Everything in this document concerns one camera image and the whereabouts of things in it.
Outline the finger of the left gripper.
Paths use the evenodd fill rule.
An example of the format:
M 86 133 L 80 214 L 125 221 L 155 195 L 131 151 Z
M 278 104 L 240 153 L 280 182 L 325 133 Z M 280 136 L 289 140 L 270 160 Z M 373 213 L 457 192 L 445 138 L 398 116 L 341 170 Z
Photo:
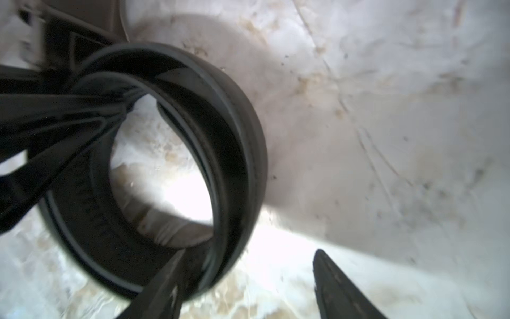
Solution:
M 70 121 L 3 136 L 1 145 L 11 146 L 16 152 L 29 148 L 38 137 L 54 134 L 57 141 L 48 144 L 20 168 L 1 176 L 1 233 L 12 230 L 65 168 L 119 125 L 118 119 Z

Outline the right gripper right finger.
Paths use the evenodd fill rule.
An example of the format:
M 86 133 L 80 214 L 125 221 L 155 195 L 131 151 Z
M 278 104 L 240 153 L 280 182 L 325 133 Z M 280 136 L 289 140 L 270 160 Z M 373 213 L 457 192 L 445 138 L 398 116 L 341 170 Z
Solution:
M 386 319 L 322 249 L 314 255 L 313 275 L 322 319 Z

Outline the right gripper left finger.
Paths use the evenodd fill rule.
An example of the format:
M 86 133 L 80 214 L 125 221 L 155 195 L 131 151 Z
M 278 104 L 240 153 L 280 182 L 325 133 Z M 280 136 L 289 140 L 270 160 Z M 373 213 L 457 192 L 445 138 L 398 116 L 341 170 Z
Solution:
M 186 251 L 178 251 L 117 319 L 179 318 L 185 297 Z

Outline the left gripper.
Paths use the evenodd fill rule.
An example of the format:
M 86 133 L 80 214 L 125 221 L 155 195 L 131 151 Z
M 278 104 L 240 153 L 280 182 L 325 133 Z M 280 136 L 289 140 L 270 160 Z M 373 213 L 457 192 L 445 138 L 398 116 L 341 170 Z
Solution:
M 33 134 L 126 115 L 119 98 L 53 94 L 90 55 L 129 40 L 125 1 L 16 1 L 15 8 L 30 28 L 21 50 L 30 69 L 1 66 L 1 159 L 24 150 Z

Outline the black belt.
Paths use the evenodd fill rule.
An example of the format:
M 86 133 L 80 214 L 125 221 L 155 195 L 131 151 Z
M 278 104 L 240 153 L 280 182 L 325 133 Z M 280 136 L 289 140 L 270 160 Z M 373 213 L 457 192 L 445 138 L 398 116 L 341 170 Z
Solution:
M 268 153 L 260 121 L 241 88 L 216 66 L 157 43 L 119 44 L 87 58 L 64 93 L 126 98 L 146 94 L 197 162 L 212 202 L 212 239 L 192 247 L 182 272 L 201 295 L 233 267 L 264 199 Z M 121 216 L 108 179 L 114 133 L 79 156 L 39 201 L 51 233 L 99 283 L 132 299 L 176 253 L 137 234 Z

